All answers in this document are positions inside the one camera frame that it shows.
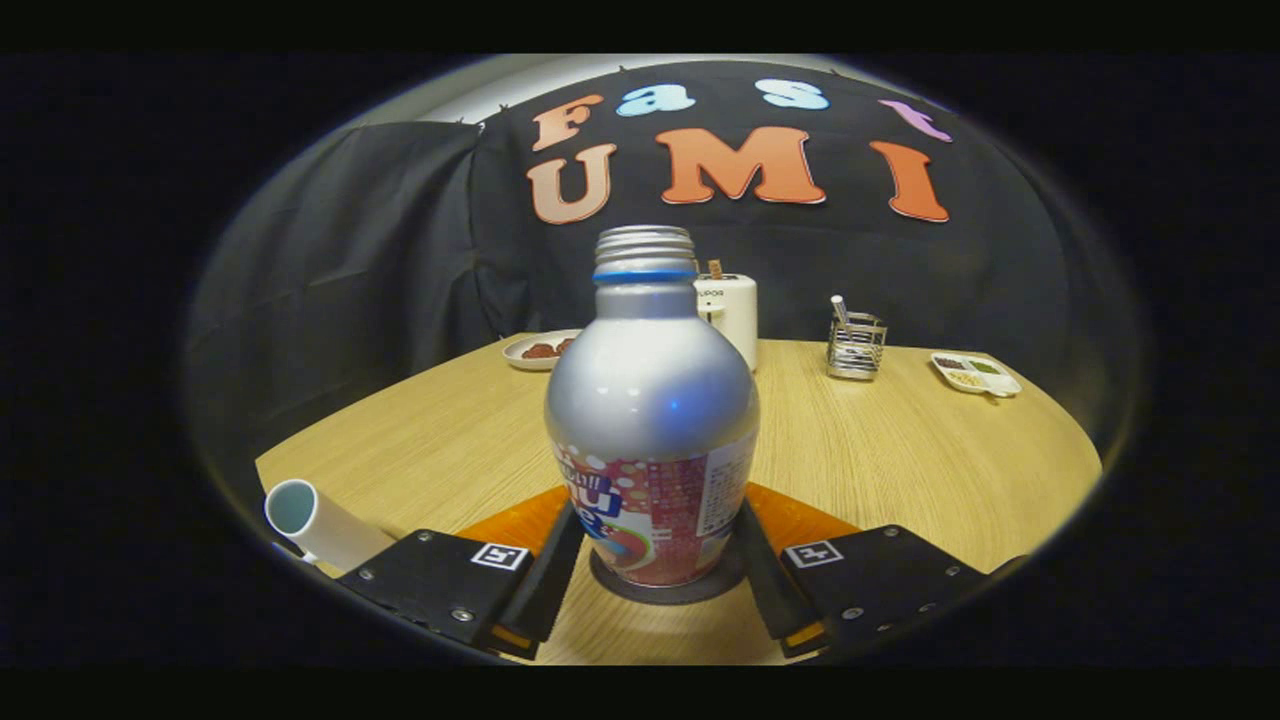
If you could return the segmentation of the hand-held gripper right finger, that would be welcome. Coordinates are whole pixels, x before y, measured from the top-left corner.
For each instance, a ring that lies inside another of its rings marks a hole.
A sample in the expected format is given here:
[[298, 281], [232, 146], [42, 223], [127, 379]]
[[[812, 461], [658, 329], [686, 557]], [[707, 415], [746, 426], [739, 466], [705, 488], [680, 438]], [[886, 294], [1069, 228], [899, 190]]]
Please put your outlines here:
[[878, 648], [1006, 574], [979, 571], [901, 524], [860, 529], [764, 486], [746, 488], [735, 553], [786, 659]]

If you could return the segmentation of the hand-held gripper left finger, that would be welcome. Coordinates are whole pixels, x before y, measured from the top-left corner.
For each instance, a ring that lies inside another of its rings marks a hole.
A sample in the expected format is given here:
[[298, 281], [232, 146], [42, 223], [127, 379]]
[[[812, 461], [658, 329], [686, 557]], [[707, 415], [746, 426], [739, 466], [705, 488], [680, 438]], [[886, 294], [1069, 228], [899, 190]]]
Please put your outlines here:
[[582, 538], [568, 492], [552, 488], [454, 534], [412, 530], [338, 583], [433, 635], [532, 660], [550, 638]]

